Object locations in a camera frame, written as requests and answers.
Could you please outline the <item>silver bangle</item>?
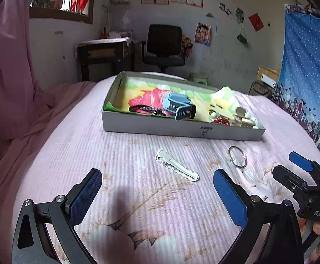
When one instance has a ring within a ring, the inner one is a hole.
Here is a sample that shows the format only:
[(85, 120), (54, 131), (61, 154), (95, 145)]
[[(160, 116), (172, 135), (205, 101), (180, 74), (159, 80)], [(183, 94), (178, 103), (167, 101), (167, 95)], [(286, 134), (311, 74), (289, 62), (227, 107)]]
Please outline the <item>silver bangle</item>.
[(239, 147), (237, 146), (229, 147), (228, 155), (232, 164), (238, 169), (245, 169), (246, 166), (248, 165), (248, 159), (245, 153), (243, 152), (243, 150), (240, 149)]

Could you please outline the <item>black office chair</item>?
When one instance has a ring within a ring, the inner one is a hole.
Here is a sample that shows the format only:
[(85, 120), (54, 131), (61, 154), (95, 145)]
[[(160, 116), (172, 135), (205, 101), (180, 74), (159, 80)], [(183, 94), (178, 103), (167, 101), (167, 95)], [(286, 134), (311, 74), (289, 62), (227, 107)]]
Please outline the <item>black office chair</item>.
[(185, 65), (181, 57), (182, 28), (168, 24), (150, 24), (147, 40), (142, 40), (141, 61), (156, 66), (161, 73), (169, 67)]

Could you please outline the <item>white shallow cardboard box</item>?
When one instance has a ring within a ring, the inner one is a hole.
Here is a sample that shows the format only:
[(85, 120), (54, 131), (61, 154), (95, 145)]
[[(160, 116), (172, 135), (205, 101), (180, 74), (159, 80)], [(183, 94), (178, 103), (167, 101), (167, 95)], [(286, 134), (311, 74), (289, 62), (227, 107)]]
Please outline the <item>white shallow cardboard box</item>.
[[(218, 91), (219, 89), (207, 85), (194, 83), (182, 79), (180, 77), (170, 76), (162, 73), (139, 73), (131, 71), (123, 71), (113, 81), (109, 92), (106, 95), (101, 116), (103, 119), (104, 129), (108, 132), (120, 132), (130, 134), (149, 134), (149, 135), (165, 135), (165, 136), (182, 136), (191, 138), (207, 138), (207, 139), (229, 139), (236, 141), (258, 141), (265, 132), (264, 126), (258, 120), (258, 128), (241, 128), (236, 126), (226, 126), (214, 123), (198, 122), (194, 120), (179, 120), (173, 118), (156, 117), (149, 115), (139, 115), (130, 113), (118, 113), (105, 110), (106, 101), (110, 99), (112, 93), (119, 86), (120, 80), (124, 76), (144, 77), (151, 79), (159, 79), (166, 82), (179, 82), (185, 85), (199, 85), (206, 91)], [(240, 105), (246, 111), (252, 114), (247, 107)]]

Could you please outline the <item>cartoon wall poster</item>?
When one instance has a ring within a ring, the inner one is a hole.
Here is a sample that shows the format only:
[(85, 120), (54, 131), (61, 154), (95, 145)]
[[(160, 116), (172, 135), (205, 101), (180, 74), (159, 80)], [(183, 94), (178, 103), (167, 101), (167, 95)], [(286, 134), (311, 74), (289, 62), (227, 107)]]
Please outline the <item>cartoon wall poster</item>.
[(211, 38), (211, 26), (208, 24), (198, 23), (195, 32), (195, 43), (209, 46)]

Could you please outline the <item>silver hair clip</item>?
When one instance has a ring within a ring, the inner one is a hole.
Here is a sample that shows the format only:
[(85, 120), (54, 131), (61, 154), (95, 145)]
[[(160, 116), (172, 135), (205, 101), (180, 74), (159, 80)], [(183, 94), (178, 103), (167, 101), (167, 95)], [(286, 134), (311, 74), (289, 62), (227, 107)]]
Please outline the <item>silver hair clip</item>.
[(171, 169), (178, 175), (192, 181), (196, 182), (199, 180), (199, 175), (181, 165), (174, 157), (168, 154), (164, 149), (158, 150), (156, 157), (156, 161), (161, 163), (161, 165), (165, 166), (168, 169)]

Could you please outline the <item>blue smart watch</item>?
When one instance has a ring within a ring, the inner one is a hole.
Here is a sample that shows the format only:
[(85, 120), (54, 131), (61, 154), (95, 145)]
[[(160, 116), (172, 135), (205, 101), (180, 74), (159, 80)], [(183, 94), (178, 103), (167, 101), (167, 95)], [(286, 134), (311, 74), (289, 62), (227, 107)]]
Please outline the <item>blue smart watch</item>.
[(172, 114), (176, 121), (194, 119), (196, 115), (194, 103), (188, 96), (180, 93), (168, 93), (164, 98), (162, 107), (166, 112)]

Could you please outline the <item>beige hair claw clip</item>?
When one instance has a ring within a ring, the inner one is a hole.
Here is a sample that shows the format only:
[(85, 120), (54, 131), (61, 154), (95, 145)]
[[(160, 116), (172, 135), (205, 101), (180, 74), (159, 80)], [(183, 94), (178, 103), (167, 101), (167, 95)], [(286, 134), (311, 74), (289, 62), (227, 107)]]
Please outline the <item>beige hair claw clip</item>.
[(245, 114), (246, 110), (244, 108), (237, 107), (231, 124), (241, 128), (253, 128), (256, 125), (255, 122), (253, 122), (250, 118), (247, 118)]

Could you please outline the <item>green wall tag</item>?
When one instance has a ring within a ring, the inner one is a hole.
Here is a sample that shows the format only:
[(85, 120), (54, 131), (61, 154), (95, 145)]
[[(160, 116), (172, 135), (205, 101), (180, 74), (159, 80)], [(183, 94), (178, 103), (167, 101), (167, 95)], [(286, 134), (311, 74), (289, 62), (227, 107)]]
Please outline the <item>green wall tag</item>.
[(237, 36), (237, 40), (244, 45), (248, 44), (246, 37), (244, 37), (242, 34), (239, 34)]

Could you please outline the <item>blue fabric wardrobe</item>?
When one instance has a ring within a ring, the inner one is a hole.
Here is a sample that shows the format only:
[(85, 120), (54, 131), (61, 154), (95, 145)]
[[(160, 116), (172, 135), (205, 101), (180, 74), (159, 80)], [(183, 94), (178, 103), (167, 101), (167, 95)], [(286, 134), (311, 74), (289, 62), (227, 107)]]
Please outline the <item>blue fabric wardrobe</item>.
[(273, 102), (307, 132), (320, 152), (320, 11), (286, 4), (284, 45)]

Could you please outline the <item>pink curtain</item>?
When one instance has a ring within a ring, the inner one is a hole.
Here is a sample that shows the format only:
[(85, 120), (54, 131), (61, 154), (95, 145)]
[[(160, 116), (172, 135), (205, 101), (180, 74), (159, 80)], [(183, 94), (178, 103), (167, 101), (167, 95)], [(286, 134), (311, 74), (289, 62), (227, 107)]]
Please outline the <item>pink curtain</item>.
[(31, 0), (0, 3), (0, 140), (25, 135), (53, 105), (35, 78), (29, 40)]

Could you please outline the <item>dark wooden desk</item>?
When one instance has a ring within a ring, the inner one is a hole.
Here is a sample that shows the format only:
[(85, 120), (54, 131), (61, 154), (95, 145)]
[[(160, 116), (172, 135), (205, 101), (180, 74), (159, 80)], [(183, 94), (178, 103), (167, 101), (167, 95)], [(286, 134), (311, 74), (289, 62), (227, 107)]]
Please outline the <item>dark wooden desk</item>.
[(131, 38), (110, 38), (88, 40), (79, 43), (76, 48), (76, 58), (81, 69), (83, 82), (90, 81), (89, 66), (109, 64), (112, 75), (135, 70), (135, 42)]

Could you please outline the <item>colourful paper box liner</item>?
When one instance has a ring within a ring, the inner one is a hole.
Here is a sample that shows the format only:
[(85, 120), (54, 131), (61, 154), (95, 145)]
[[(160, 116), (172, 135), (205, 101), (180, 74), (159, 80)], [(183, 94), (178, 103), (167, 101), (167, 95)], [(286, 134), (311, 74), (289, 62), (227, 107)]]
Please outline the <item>colourful paper box liner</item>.
[(124, 76), (105, 110), (257, 129), (258, 120), (244, 109), (229, 87), (206, 91), (159, 79)]

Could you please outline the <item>red paper on wall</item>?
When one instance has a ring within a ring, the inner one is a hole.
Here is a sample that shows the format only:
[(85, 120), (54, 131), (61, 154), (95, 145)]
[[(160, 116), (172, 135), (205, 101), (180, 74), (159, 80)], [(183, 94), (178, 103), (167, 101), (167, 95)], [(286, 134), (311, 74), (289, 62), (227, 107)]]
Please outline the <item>red paper on wall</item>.
[(260, 16), (257, 13), (249, 16), (249, 21), (251, 22), (251, 24), (256, 32), (258, 32), (259, 30), (264, 28), (264, 24), (263, 24)]

